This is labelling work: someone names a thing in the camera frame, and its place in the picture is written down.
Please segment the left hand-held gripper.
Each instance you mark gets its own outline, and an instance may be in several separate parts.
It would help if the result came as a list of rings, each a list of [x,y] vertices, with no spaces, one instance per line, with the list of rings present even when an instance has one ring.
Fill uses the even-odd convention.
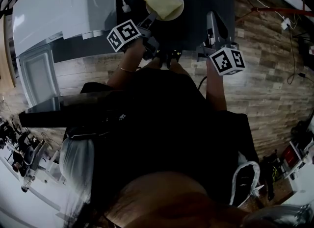
[[[156,52],[159,49],[159,43],[152,36],[150,27],[156,20],[157,14],[150,13],[142,22],[135,25],[132,20],[127,20],[122,24],[114,27],[107,40],[115,52],[123,51],[133,43],[137,38],[143,39],[143,45],[146,49],[143,59],[149,60],[156,56]]]

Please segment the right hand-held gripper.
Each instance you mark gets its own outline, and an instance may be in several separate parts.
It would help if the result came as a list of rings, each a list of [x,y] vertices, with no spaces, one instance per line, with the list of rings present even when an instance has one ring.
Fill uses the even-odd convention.
[[[228,29],[224,21],[216,11],[210,11],[207,14],[207,33],[209,43],[221,43],[228,39]],[[207,58],[210,60],[220,76],[234,75],[245,69],[245,61],[242,51],[236,42],[223,45],[216,50],[214,45],[207,47],[203,43],[197,49],[198,58]]]

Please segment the bread slice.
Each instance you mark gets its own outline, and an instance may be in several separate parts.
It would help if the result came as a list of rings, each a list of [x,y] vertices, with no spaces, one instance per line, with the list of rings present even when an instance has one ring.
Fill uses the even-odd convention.
[[[163,19],[181,5],[178,0],[147,0],[147,3]]]

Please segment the white microwave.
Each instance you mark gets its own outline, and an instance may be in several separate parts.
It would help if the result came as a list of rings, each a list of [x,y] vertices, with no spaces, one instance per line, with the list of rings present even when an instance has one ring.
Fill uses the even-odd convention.
[[[34,106],[60,94],[55,63],[111,52],[116,0],[18,0],[12,18],[19,77]]]

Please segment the person's right forearm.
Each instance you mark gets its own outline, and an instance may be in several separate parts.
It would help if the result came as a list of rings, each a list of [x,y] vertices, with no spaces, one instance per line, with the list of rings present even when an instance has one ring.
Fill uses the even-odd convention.
[[[214,110],[227,110],[223,77],[218,74],[210,59],[207,59],[206,99]]]

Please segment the person's left forearm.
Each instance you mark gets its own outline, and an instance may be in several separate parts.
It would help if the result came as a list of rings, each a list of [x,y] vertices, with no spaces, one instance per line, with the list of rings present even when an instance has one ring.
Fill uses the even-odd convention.
[[[125,51],[118,68],[109,78],[107,85],[117,90],[123,89],[135,74],[145,51],[143,39],[137,38]]]

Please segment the person's left leg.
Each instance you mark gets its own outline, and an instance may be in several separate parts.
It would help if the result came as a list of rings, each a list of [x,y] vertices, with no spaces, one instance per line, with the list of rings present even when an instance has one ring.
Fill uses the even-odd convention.
[[[155,57],[147,65],[145,65],[144,68],[160,70],[164,63],[165,63],[165,59],[160,59],[159,57]]]

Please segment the person's leg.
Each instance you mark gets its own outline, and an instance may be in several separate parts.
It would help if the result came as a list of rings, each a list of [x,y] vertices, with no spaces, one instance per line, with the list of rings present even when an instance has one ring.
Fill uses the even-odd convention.
[[[177,74],[189,76],[189,73],[181,66],[181,64],[176,59],[170,60],[169,70]]]
[[[147,65],[145,65],[144,68],[160,70],[164,63],[165,63],[165,59],[160,59],[159,57],[155,57]]]

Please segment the person's right leg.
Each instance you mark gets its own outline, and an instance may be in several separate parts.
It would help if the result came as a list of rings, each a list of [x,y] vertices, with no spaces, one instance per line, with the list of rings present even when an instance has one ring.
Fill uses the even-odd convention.
[[[169,70],[177,74],[189,76],[189,73],[181,66],[181,64],[176,59],[170,60]]]

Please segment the wooden coat rack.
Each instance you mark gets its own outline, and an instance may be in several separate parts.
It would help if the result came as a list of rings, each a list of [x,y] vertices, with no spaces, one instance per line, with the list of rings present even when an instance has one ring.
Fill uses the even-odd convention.
[[[314,12],[306,11],[306,10],[299,10],[299,9],[289,9],[289,8],[258,8],[252,7],[252,12],[283,12],[287,14],[297,14],[297,15],[304,15],[308,17],[314,17]]]

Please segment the person's black and white top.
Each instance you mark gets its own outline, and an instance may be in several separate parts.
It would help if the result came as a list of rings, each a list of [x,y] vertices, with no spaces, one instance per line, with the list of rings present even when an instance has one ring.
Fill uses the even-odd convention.
[[[186,175],[211,199],[234,206],[256,188],[260,167],[247,116],[214,110],[189,76],[144,68],[122,91],[99,83],[83,91],[108,92],[118,111],[88,134],[67,130],[60,170],[85,201],[112,204],[128,183],[157,172]]]

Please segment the black mounted phone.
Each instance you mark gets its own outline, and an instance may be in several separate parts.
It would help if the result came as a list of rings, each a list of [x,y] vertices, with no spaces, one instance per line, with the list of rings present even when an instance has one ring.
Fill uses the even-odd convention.
[[[103,91],[53,97],[19,114],[23,127],[85,127],[116,122],[126,114],[130,97]]]

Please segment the red panel box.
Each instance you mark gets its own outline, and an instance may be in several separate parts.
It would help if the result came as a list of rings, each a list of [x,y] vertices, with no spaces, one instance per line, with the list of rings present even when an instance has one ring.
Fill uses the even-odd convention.
[[[286,161],[289,167],[293,167],[298,161],[299,157],[292,147],[289,145],[282,153],[282,159]]]

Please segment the grey office chair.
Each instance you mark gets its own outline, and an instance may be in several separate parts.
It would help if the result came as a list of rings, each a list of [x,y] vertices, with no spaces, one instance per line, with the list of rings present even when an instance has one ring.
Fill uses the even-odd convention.
[[[21,190],[26,193],[32,182],[35,180],[35,172],[38,169],[40,160],[43,158],[47,149],[45,140],[42,140],[36,148],[31,147],[30,151],[24,156],[24,164],[26,166],[25,174],[21,177]]]

